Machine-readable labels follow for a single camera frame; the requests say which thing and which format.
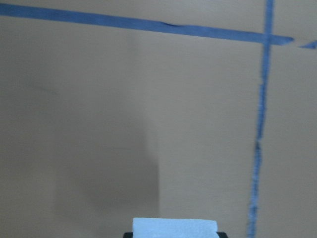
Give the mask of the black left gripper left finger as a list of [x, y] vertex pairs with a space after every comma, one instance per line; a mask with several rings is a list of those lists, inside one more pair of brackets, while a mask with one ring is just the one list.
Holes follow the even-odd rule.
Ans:
[[123, 238], [133, 238], [133, 232], [124, 233]]

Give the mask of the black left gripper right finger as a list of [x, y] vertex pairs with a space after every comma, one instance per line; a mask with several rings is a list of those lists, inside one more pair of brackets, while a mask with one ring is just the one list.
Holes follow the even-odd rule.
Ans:
[[227, 234], [225, 232], [216, 232], [218, 238], [227, 238]]

